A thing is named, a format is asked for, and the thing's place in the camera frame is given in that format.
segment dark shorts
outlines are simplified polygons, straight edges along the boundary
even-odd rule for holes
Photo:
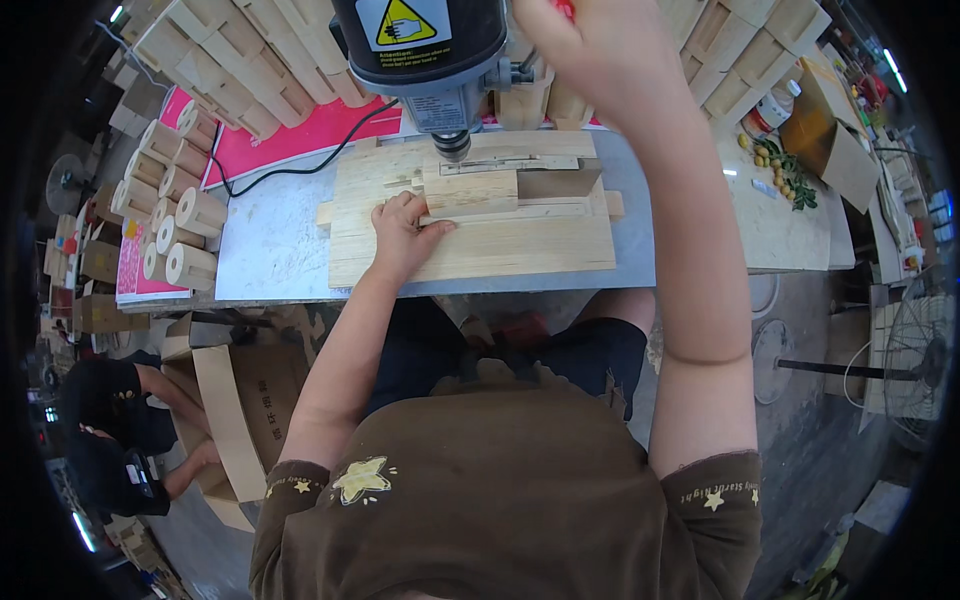
[[[607,392],[610,372],[627,401],[624,420],[630,420],[646,345],[647,336],[633,324],[592,319],[572,325],[533,348],[509,351],[500,357],[515,372],[540,361],[591,396]],[[397,300],[367,414],[398,400],[429,396],[442,378],[468,373],[470,362],[460,329],[432,299]]]

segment power cord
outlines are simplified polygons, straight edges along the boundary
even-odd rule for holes
[[[353,126],[353,129],[350,130],[350,133],[347,134],[347,137],[344,138],[344,141],[340,142],[340,145],[337,146],[337,149],[333,151],[333,154],[328,156],[326,160],[324,160],[324,162],[320,163],[313,169],[275,169],[274,171],[264,173],[260,177],[256,178],[256,180],[254,180],[253,183],[243,188],[239,192],[233,191],[233,186],[230,185],[230,183],[227,181],[227,175],[224,173],[224,166],[220,164],[220,161],[217,160],[216,156],[213,155],[213,151],[217,147],[217,141],[223,135],[223,131],[224,131],[223,123],[221,123],[220,127],[217,129],[216,139],[213,140],[213,146],[210,148],[210,159],[213,160],[213,163],[217,165],[217,169],[220,170],[220,179],[223,180],[224,182],[224,189],[227,190],[227,196],[230,198],[239,198],[240,196],[243,196],[244,194],[249,192],[255,185],[259,184],[264,179],[271,177],[273,175],[279,175],[281,173],[288,173],[290,175],[313,175],[314,173],[317,173],[318,171],[323,169],[326,165],[330,164],[330,161],[336,158],[338,154],[340,154],[340,151],[343,150],[344,147],[350,142],[350,139],[353,137],[353,135],[357,133],[357,131],[361,127],[363,127],[364,123],[369,121],[374,116],[380,114],[384,110],[387,110],[388,108],[393,108],[397,102],[399,102],[399,100],[394,98],[394,100],[385,104],[384,106],[377,108],[376,110],[371,110],[369,113],[367,113],[367,116],[360,119],[357,122],[357,124]]]

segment woman's left hand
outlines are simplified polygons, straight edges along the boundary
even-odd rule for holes
[[[444,234],[456,229],[452,221],[420,228],[420,216],[425,212],[426,200],[410,192],[401,192],[373,209],[376,255],[369,272],[399,288],[430,257]]]

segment plastic bottle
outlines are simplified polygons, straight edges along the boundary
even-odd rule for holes
[[[743,129],[757,139],[765,138],[790,118],[800,93],[800,85],[793,80],[778,84],[743,117]]]

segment brown t-shirt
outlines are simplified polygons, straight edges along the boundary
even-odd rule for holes
[[[254,598],[737,598],[759,555],[760,461],[662,481],[602,402],[557,390],[403,400],[331,474],[277,465]]]

